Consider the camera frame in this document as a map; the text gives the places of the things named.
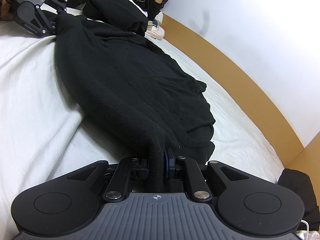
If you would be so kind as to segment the pink white pillow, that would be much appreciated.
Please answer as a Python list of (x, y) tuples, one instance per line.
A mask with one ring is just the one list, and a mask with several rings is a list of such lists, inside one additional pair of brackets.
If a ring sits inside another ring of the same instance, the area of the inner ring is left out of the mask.
[(161, 40), (165, 35), (164, 29), (161, 27), (163, 22), (163, 13), (160, 11), (153, 21), (148, 21), (145, 34), (151, 38)]

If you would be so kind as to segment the wooden headboard panel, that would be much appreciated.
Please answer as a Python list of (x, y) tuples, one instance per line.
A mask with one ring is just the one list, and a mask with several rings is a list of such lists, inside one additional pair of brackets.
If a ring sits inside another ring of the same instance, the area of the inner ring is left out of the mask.
[(303, 146), (275, 104), (231, 59), (185, 25), (165, 15), (165, 39), (217, 81), (271, 143), (284, 166), (319, 180), (319, 136)]

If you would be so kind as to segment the white bed sheet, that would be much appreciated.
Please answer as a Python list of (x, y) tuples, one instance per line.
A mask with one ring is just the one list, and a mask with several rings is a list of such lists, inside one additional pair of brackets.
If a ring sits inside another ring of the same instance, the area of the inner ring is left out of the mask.
[[(276, 183), (283, 164), (232, 97), (187, 55), (156, 41), (183, 71), (207, 85), (215, 118), (213, 160)], [(69, 96), (54, 63), (55, 38), (35, 38), (1, 23), (1, 239), (17, 228), (11, 204), (22, 191), (99, 160), (114, 164), (124, 146), (87, 118)]]

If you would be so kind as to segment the black folded garment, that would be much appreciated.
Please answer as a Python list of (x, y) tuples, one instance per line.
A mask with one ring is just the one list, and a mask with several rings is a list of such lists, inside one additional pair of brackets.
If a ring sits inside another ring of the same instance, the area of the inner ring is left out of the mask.
[(305, 209), (303, 220), (308, 222), (310, 231), (318, 231), (319, 206), (310, 177), (306, 173), (285, 168), (277, 184), (290, 189), (301, 198)]

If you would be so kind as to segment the black fleece garment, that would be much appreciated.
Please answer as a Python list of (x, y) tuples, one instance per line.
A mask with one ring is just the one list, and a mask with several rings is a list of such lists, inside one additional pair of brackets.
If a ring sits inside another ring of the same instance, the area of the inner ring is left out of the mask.
[(163, 192), (164, 154), (208, 161), (215, 119), (206, 84), (150, 40), (85, 16), (54, 16), (55, 62), (67, 91), (131, 156), (148, 162), (146, 189)]

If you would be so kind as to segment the black garment pile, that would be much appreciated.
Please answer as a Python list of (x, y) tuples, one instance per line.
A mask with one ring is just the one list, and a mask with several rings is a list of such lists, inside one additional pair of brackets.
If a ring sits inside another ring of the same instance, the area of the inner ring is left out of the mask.
[(148, 27), (148, 18), (129, 0), (88, 0), (82, 13), (140, 36), (145, 36)]

